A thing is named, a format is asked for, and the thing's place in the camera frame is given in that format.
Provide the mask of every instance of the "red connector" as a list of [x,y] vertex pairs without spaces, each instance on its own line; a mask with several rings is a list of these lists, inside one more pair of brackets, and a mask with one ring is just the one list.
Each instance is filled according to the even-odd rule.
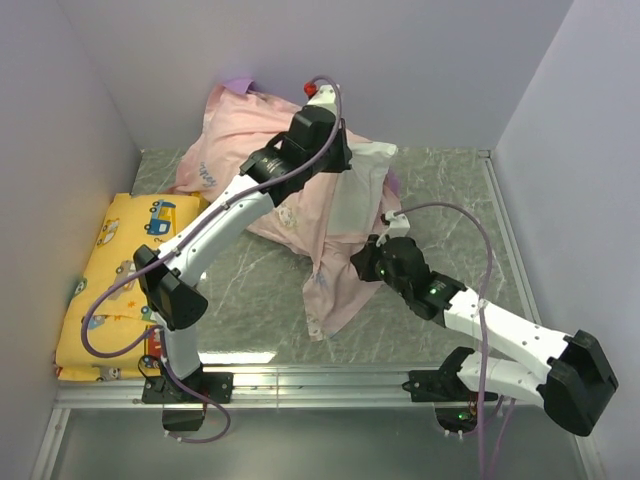
[[315,83],[307,82],[304,84],[304,93],[307,94],[307,97],[311,98],[318,93],[318,87]]

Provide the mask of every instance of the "cartoon print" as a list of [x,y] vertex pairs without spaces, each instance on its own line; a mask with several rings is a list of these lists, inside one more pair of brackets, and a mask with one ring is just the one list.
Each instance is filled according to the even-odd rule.
[[329,286],[327,284],[327,279],[324,278],[324,275],[322,274],[322,272],[317,272],[312,274],[311,278],[313,279],[313,283],[315,283],[316,285],[319,285],[322,288],[327,288]]
[[151,315],[153,314],[153,311],[149,308],[148,305],[145,305],[144,307],[142,307],[140,309],[140,313],[142,314],[142,320],[144,320],[145,322],[153,322],[153,320],[151,320]]
[[98,235],[98,241],[96,242],[96,245],[98,245],[98,247],[102,247],[106,243],[109,243],[115,236],[119,225],[119,218],[116,218],[115,220],[107,220],[102,226],[100,235]]
[[121,370],[116,367],[105,367],[104,365],[91,365],[100,369],[100,376],[96,378],[96,382],[108,382],[110,380],[119,380],[122,378]]
[[169,229],[176,234],[176,206],[173,203],[158,200],[149,209],[151,220],[144,226],[149,235],[165,235]]
[[307,328],[309,329],[309,336],[311,337],[311,340],[324,340],[322,326],[316,317],[307,314]]
[[78,283],[78,286],[73,292],[73,296],[77,297],[82,292],[84,292],[85,288],[87,288],[88,283],[89,283],[88,280],[85,277],[82,277],[82,280],[80,280],[80,282]]
[[152,355],[143,355],[140,360],[146,368],[160,368],[160,362]]
[[94,328],[98,328],[104,325],[105,320],[107,319],[106,315],[93,315],[89,320],[89,330],[93,330]]
[[[134,273],[136,273],[136,265],[131,260],[124,260],[122,263],[120,263],[120,266],[116,268],[116,278],[113,281],[113,283],[115,284],[121,280],[124,280],[125,278],[133,275]],[[131,291],[133,287],[135,287],[135,285],[136,285],[135,280],[125,284],[123,287],[119,288],[118,290],[113,292],[111,295],[109,295],[108,297],[109,300],[116,300],[124,292]]]
[[280,223],[286,228],[294,229],[298,226],[296,217],[293,215],[293,210],[291,210],[291,207],[287,204],[283,203],[279,205],[276,208],[276,212],[278,214],[278,220],[280,220]]

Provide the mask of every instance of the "pink fabric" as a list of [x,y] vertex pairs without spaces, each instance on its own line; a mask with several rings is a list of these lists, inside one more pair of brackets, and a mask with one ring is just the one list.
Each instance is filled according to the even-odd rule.
[[[216,87],[207,101],[202,135],[178,166],[173,191],[200,192],[215,200],[252,152],[289,128],[297,105],[273,95],[234,93]],[[347,132],[349,145],[369,142]],[[321,340],[338,332],[371,298],[380,284],[361,282],[349,257],[368,233],[327,235],[327,221],[337,174],[318,174],[248,230],[311,257],[313,274],[303,287],[309,334]],[[399,209],[398,197],[385,181],[379,213]],[[374,231],[383,229],[378,219]]]

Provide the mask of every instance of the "purple tag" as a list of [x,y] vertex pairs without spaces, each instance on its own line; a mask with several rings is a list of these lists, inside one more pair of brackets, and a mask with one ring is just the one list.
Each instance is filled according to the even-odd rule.
[[231,80],[224,82],[222,85],[224,85],[225,88],[231,90],[233,93],[244,95],[245,93],[247,93],[247,90],[249,90],[249,87],[252,83],[253,78],[240,77],[232,78]]

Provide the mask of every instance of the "blue car print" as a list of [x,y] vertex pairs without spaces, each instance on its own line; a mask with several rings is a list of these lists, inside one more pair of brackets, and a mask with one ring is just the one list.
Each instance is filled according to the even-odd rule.
[[144,226],[149,235],[165,235],[169,231],[176,234],[176,206],[173,203],[157,200],[151,208],[151,220]]

